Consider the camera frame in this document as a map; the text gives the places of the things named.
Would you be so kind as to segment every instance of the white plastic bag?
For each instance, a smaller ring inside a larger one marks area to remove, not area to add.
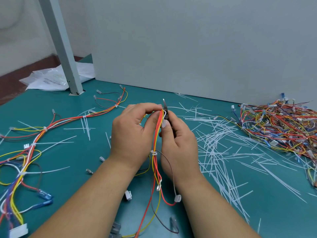
[[[82,83],[95,78],[95,71],[92,63],[76,62],[76,66]],[[69,88],[61,65],[56,68],[34,71],[29,77],[21,79],[20,82],[28,86],[26,89],[62,91]]]

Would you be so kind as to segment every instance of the wire cutter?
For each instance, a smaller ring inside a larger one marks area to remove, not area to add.
[[[167,120],[170,124],[171,124],[171,127],[172,127],[172,123],[168,117],[168,109],[167,109],[167,105],[165,103],[165,100],[163,99],[163,103],[164,103],[164,106],[163,106],[163,110],[166,112],[166,115],[164,117],[165,120]],[[172,127],[172,130],[173,130],[173,135],[174,135],[174,138],[176,138],[176,132],[174,130],[174,128]]]

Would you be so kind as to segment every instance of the forearm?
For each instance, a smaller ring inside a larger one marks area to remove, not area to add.
[[[259,238],[234,208],[209,184],[204,176],[177,188],[193,233],[200,237]]]
[[[135,172],[109,157],[32,238],[106,237]]]

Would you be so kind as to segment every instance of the hand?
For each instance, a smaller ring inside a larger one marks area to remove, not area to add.
[[[172,111],[168,111],[168,116],[176,131],[176,138],[174,139],[170,123],[164,120],[162,124],[162,153],[171,164],[175,185],[179,188],[179,186],[186,185],[186,183],[195,181],[196,178],[202,176],[198,164],[198,145],[194,133],[190,131],[183,120]],[[173,179],[166,158],[161,156],[162,168],[169,178]]]
[[[110,157],[137,171],[149,156],[161,104],[130,104],[112,123]],[[151,114],[144,128],[139,125],[145,114]]]

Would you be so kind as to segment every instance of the teal workbench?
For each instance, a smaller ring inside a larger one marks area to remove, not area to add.
[[[82,62],[92,62],[91,56],[82,59]],[[124,107],[128,104],[140,102],[162,103],[162,98],[164,98],[168,106],[180,107],[180,102],[186,108],[190,108],[199,103],[200,107],[212,110],[210,114],[232,116],[230,108],[232,103],[229,102],[192,97],[198,101],[195,102],[191,99],[184,99],[174,93],[132,86],[125,87],[129,96],[127,100],[121,104]],[[119,84],[96,80],[83,83],[83,88],[86,92],[80,96],[69,96],[68,90],[61,92],[27,90],[24,94],[0,107],[0,133],[5,134],[9,127],[22,127],[22,124],[18,123],[18,120],[31,126],[48,126],[52,119],[52,109],[60,114],[62,118],[76,116],[91,108],[101,111],[102,109],[95,104],[93,98],[93,95],[100,96],[96,93],[96,89],[102,92],[121,92]],[[112,121],[122,110],[123,108],[118,107],[105,115],[89,118],[89,127],[95,128],[90,130],[90,141],[82,129],[63,129],[81,128],[82,126],[79,120],[49,131],[41,139],[41,142],[59,142],[66,138],[76,136],[69,140],[74,143],[58,144],[43,153],[38,159],[38,163],[42,166],[44,171],[67,166],[70,166],[70,168],[43,175],[40,188],[54,196],[54,203],[23,214],[24,220],[28,224],[29,234],[34,232],[89,179],[90,176],[85,171],[87,168],[95,171],[101,164],[99,157],[103,156],[107,158],[110,148],[105,132],[107,132],[108,135],[111,134]],[[182,109],[171,108],[171,110],[179,116],[188,115],[188,113],[186,114],[186,111]],[[190,129],[195,128],[198,124],[194,121],[186,121],[186,123]],[[212,127],[204,126],[200,128],[198,129],[204,133],[212,133]],[[32,143],[32,141],[32,139],[19,142],[5,141],[0,145],[0,155],[15,150],[22,150],[23,144]],[[158,149],[160,150],[161,139],[159,139],[158,142]],[[223,144],[226,146],[231,145],[232,150],[237,150],[240,147],[239,144],[229,144],[229,142],[228,140],[224,140]],[[48,146],[49,145],[38,145],[37,148],[43,150]],[[277,160],[281,159],[280,156],[271,151],[266,150],[266,152],[270,153],[270,155]],[[142,168],[147,167],[147,165],[148,161],[143,164]],[[272,167],[270,167],[270,170],[278,175],[279,178],[299,190],[302,194],[301,197],[307,204],[293,195],[270,175],[264,175],[240,165],[240,163],[235,160],[229,160],[226,165],[228,170],[232,169],[234,171],[237,184],[248,182],[248,185],[243,186],[241,190],[239,190],[241,194],[253,190],[250,195],[241,199],[241,203],[250,215],[249,220],[252,228],[257,230],[259,219],[262,219],[260,229],[260,235],[262,237],[316,237],[314,217],[317,211],[315,205],[317,203],[317,197],[307,194],[307,192],[314,193],[314,191],[306,180],[304,169],[295,168],[297,170],[296,172],[278,165],[271,165]],[[38,168],[31,166],[29,171],[37,172]],[[10,182],[15,176],[16,172],[13,168],[1,167],[0,180],[2,182]],[[211,184],[218,189],[213,178],[210,177],[208,173],[205,174],[205,176]],[[27,175],[24,181],[26,184],[35,186],[38,181],[38,175]],[[129,185],[128,190],[132,192],[133,199],[129,202],[121,202],[116,217],[116,221],[122,225],[122,235],[133,234],[137,230],[150,197],[152,181],[152,174],[148,172],[145,175],[135,177]],[[163,178],[162,186],[165,190],[164,194],[166,199],[172,202],[174,199],[172,183]],[[15,202],[19,210],[24,210],[41,201],[41,199],[36,196],[36,193],[28,191],[22,186],[19,187],[15,197]],[[157,202],[158,194],[154,197],[153,205],[155,206]],[[178,220],[178,225],[180,226],[179,237],[193,237],[182,203],[170,207],[162,202],[158,210],[158,215],[167,225],[169,224],[169,217],[175,215]],[[152,216],[153,213],[151,209],[149,209],[144,224],[147,224],[147,221],[149,221]],[[7,236],[7,229],[7,222],[4,220],[0,226],[0,237]],[[157,219],[153,220],[151,225],[145,230],[143,236],[177,237],[176,234],[165,230]]]

